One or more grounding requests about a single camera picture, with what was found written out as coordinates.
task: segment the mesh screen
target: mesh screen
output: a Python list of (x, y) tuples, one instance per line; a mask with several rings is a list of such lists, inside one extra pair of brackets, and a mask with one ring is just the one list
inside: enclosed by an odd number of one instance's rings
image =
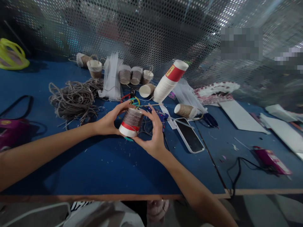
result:
[[(6, 0), (6, 9), (37, 49), (106, 57), (154, 66), (160, 79), (175, 59), (190, 67), (193, 88), (214, 82), (241, 85), (234, 96), (261, 106), (279, 103), (302, 112), (300, 71), (277, 67), (281, 52), (301, 47), (301, 0)], [(222, 27), (259, 27), (263, 58), (222, 60)]]

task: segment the white phone case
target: white phone case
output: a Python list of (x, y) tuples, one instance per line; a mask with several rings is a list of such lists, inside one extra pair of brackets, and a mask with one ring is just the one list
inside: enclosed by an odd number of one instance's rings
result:
[(198, 138), (198, 140), (200, 141), (200, 143), (202, 144), (202, 147), (203, 147), (202, 150), (197, 151), (197, 152), (193, 152), (192, 149), (190, 148), (188, 142), (186, 141), (185, 137), (183, 136), (183, 134), (182, 134), (182, 132), (181, 132), (179, 126), (177, 125), (176, 121), (173, 120), (173, 122), (174, 122), (174, 125), (176, 126), (176, 128), (177, 128), (177, 130), (178, 130), (178, 132), (179, 132), (179, 134), (180, 134), (180, 136), (181, 136), (183, 142), (185, 143), (185, 146), (187, 147), (187, 149), (189, 150), (190, 153), (196, 154), (196, 153), (199, 153), (199, 152), (205, 150), (204, 145), (203, 145), (203, 143), (201, 142), (201, 140), (199, 139), (199, 137), (198, 137), (198, 135), (196, 134), (195, 130), (194, 130), (194, 129), (191, 129), (191, 130), (193, 130), (193, 132), (195, 133), (196, 137)]

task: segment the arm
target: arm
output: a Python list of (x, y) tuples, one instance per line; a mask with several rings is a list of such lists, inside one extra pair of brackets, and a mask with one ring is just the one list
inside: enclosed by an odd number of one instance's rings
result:
[(160, 161), (174, 178), (186, 200), (197, 214), (213, 226), (237, 226), (236, 222), (221, 202), (165, 148), (162, 123), (154, 111), (141, 110), (152, 120), (152, 139), (143, 141), (133, 138), (151, 156)]
[(117, 105), (97, 122), (88, 123), (0, 153), (0, 191), (91, 136), (120, 135), (119, 130), (114, 126), (114, 120), (127, 108), (132, 107), (130, 101), (126, 101)]

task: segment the table edge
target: table edge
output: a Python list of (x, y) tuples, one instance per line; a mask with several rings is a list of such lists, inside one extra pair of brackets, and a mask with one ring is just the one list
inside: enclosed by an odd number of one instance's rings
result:
[[(229, 199), (229, 193), (215, 194), (218, 199)], [(139, 201), (139, 200), (182, 200), (183, 195), (0, 195), (0, 202), (71, 202), (71, 201)]]
[(236, 189), (235, 195), (303, 194), (303, 189)]

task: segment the tangled twine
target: tangled twine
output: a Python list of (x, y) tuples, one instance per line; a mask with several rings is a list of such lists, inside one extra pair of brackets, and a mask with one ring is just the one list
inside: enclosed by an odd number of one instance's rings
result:
[(93, 103), (98, 90), (103, 88), (103, 79), (90, 78), (85, 83), (68, 81), (66, 85), (59, 89), (53, 83), (49, 84), (49, 90), (53, 94), (49, 100), (55, 107), (55, 114), (66, 122), (79, 118), (81, 125), (97, 116), (100, 109)]

